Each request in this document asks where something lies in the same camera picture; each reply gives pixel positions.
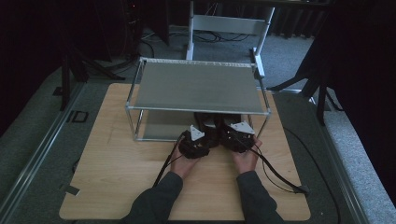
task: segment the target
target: black stand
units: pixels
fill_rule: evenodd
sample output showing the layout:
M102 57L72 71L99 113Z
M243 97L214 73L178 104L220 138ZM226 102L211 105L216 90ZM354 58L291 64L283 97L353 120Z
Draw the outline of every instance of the black stand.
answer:
M324 106L327 94L327 86L330 75L329 66L323 62L324 64L321 66L319 70L311 70L304 73L297 72L296 76L277 85L274 87L267 88L269 91L282 91L283 89L291 86L294 83L297 83L305 78L308 78L308 81L305 83L302 94L304 97L312 97L315 91L319 88L319 96L318 96L318 107L317 107L317 118L321 125L324 124Z
M102 65L88 58L74 45L61 18L61 10L56 1L45 1L44 7L47 10L51 21L50 29L57 42L58 48L62 53L62 106L63 111L70 100L70 70L78 82L86 82L89 78L84 63L88 63L98 72L116 80L124 80L125 77L119 77L106 70Z

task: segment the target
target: gray sleeve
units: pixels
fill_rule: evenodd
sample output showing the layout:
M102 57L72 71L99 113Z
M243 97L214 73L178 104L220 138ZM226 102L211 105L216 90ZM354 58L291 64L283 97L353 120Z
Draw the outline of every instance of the gray sleeve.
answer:
M276 211L276 202L262 185L257 173L249 171L236 178L241 195L242 211L247 224L285 223Z
M145 190L134 200L131 212L120 223L165 223L182 188L181 177L168 172L157 187Z

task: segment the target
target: hand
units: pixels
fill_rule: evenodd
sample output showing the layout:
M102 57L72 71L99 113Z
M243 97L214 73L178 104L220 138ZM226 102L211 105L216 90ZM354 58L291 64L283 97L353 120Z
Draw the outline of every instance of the hand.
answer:
M171 163L171 172L179 175L182 179L184 179L190 173L198 160L200 159L187 159L183 156L183 154L180 153L177 146L174 153L172 154L171 161L173 162Z
M260 141L255 135L253 136L253 140L257 147L262 145L262 141ZM252 147L252 150L257 151L256 146ZM233 162L235 163L236 170L239 174L254 171L256 169L257 160L259 158L254 152L248 150L243 153L232 152Z

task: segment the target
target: wooden tabletop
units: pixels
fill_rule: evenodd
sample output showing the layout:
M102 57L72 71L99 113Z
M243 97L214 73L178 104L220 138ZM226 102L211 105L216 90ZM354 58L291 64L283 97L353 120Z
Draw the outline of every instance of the wooden tabletop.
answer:
M60 209L61 218L120 219L126 216L134 199L152 187L172 150L173 143L137 142L133 139L125 112L130 88L129 84L109 86L70 183L80 189L80 193L77 196L66 193ZM282 176L299 186L300 179L274 99L270 93L267 96L273 114L260 138L263 141L262 153ZM254 116L253 126L261 127L263 120L263 116ZM277 212L285 220L310 218L303 194L289 193L274 186L260 162L256 171L276 200ZM267 167L266 171L279 186L289 189ZM169 219L243 220L236 176L230 152L223 147L212 148L184 181Z

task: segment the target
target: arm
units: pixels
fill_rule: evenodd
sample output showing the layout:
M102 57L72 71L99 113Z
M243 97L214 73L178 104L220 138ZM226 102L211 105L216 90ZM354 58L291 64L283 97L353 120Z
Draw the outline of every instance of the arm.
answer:
M136 198L131 212L121 223L164 223L182 188L181 177L168 172L157 187L145 190Z
M262 141L254 137L257 147ZM245 221L250 223L284 223L282 217L276 212L276 202L268 194L255 172L258 156L251 152L232 152L235 167L239 173L236 178L241 195L242 211Z
M241 195L242 211L249 223L285 223L276 212L276 202L268 194L255 171L236 178Z
M183 188L183 179L187 177L198 160L185 158L177 148L172 154L173 162L170 172L155 188L145 190L136 198L132 204L131 212L120 223L165 223Z

